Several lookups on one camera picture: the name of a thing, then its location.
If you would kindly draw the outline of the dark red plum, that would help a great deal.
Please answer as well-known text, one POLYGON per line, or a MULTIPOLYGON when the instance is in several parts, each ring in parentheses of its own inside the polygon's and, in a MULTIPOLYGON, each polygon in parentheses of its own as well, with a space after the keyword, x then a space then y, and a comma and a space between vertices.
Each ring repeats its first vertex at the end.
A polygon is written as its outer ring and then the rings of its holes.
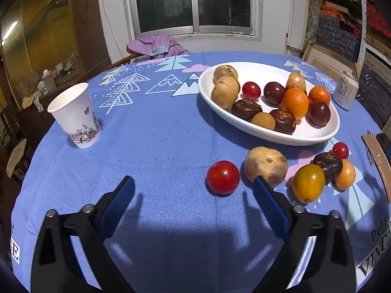
POLYGON ((265 100, 272 106, 278 106, 282 103, 285 92, 285 87, 275 81, 267 83, 264 87, 265 100))
POLYGON ((329 106, 321 101, 316 101, 309 106, 306 120, 315 128, 323 128, 331 118, 329 106))

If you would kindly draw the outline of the large tan round fruit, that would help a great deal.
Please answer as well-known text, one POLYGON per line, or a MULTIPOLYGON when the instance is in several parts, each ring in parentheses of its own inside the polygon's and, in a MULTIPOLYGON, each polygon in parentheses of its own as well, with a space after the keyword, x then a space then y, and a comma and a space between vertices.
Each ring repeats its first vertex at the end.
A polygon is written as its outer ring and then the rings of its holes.
POLYGON ((231 111, 240 91, 240 84, 230 76, 219 78, 211 92, 211 100, 226 111, 231 111))

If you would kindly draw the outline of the white paper cup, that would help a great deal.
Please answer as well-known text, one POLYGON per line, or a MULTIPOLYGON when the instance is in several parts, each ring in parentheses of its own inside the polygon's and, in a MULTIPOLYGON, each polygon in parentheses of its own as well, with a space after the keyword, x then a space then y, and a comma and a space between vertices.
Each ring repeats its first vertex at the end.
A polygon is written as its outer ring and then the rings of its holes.
POLYGON ((47 111, 80 149, 92 146, 101 136, 101 126, 86 82, 78 83, 60 93, 49 104, 47 111))

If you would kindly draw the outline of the shelf with patterned boxes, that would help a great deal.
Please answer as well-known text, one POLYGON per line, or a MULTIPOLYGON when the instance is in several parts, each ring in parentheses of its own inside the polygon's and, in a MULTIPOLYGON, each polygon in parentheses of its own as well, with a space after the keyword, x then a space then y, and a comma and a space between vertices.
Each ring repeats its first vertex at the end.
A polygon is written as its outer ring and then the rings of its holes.
POLYGON ((338 81, 351 72, 357 101, 390 130, 390 27, 371 0, 309 0, 303 59, 338 81))

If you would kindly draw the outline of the white beverage can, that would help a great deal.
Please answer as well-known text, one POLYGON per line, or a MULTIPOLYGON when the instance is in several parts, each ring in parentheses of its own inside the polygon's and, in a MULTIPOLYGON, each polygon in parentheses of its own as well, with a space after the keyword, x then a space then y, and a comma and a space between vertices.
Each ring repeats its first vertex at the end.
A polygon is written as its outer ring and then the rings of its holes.
POLYGON ((350 110, 358 93, 359 83, 349 72, 342 72, 337 87, 332 94, 334 102, 344 110, 350 110))

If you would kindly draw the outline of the dark brown chestnut fruit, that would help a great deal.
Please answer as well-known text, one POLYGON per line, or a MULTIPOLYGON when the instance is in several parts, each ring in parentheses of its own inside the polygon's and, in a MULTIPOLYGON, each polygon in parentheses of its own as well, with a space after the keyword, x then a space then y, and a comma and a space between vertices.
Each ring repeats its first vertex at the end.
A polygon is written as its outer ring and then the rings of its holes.
POLYGON ((262 112, 262 107, 250 100, 240 99, 231 107, 231 113, 238 118, 251 121, 252 118, 262 112))

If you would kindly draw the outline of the yellow orange citrus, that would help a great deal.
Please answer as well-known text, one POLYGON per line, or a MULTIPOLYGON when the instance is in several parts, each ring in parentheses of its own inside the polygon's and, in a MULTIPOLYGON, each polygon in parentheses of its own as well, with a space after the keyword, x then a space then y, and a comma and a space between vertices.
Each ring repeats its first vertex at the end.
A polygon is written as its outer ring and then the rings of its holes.
POLYGON ((293 177, 292 193, 302 203, 315 201, 324 186, 326 177, 320 166, 308 164, 301 167, 293 177))

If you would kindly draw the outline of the aluminium frame window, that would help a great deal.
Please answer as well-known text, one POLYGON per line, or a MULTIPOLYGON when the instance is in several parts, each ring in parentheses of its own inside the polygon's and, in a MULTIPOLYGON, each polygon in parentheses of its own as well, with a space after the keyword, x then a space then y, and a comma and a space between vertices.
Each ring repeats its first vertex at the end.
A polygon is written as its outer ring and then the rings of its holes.
POLYGON ((263 0, 128 0, 136 37, 227 36, 261 40, 263 0))

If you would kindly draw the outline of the speckled tan fruit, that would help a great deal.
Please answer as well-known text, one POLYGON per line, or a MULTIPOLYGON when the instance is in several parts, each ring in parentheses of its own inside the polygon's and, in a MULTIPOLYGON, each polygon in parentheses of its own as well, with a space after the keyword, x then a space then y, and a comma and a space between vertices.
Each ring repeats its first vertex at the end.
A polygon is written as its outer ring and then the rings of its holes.
POLYGON ((291 73, 288 76, 288 81, 286 82, 286 89, 300 89, 303 92, 306 92, 304 77, 299 73, 291 73))

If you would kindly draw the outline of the small tan fruit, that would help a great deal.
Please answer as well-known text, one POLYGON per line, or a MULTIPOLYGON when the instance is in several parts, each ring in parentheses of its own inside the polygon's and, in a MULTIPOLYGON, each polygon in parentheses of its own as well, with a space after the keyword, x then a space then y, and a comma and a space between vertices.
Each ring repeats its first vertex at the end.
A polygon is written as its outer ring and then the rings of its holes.
POLYGON ((276 126, 274 117, 269 113, 263 112, 254 115, 251 119, 251 123, 269 130, 274 130, 276 126))

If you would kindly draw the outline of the tan leather wallet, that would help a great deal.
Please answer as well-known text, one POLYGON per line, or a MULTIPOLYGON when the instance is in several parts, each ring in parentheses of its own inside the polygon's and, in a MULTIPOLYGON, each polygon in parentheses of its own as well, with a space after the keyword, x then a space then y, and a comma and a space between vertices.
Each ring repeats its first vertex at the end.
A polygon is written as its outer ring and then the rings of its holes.
POLYGON ((387 202, 390 203, 390 160, 382 151, 382 148, 376 139, 376 135, 368 132, 367 134, 362 135, 361 138, 366 146, 370 163, 374 163, 379 171, 387 202))

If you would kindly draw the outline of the tan spotted fruit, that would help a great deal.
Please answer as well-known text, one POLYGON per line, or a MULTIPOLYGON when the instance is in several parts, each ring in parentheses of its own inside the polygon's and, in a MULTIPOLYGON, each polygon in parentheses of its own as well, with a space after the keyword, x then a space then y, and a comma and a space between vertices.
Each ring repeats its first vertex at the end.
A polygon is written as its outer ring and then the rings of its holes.
POLYGON ((272 187, 277 187, 288 172, 287 159, 276 149, 267 147, 254 147, 244 161, 244 172, 250 182, 258 176, 272 187))

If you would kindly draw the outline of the dark brown wrinkled fruit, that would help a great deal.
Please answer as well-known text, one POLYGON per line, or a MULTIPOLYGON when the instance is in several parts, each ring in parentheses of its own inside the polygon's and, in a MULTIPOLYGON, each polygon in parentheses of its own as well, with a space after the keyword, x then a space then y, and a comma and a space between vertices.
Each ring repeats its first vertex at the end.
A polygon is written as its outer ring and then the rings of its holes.
POLYGON ((292 135, 296 129, 296 118, 293 114, 284 109, 274 109, 269 112, 269 114, 275 120, 274 131, 292 135))

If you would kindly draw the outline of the wooden glass cabinet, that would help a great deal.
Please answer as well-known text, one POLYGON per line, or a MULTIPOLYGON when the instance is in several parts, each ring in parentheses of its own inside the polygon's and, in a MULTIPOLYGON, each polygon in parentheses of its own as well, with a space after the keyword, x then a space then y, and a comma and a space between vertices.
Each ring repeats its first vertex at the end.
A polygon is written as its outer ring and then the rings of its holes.
POLYGON ((99 0, 15 0, 1 19, 1 56, 18 106, 60 63, 95 76, 111 64, 99 0))

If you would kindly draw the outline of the orange mandarin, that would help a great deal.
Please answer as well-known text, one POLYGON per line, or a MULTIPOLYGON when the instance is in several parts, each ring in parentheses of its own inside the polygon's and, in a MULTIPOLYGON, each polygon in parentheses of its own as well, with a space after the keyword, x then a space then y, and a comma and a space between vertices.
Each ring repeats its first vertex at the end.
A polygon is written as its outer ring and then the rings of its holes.
POLYGON ((323 102, 326 105, 330 104, 330 94, 326 88, 322 86, 315 86, 313 87, 308 97, 312 100, 312 102, 323 102))
POLYGON ((309 99, 301 89, 288 89, 282 99, 282 106, 289 111, 296 120, 301 120, 309 110, 309 99))

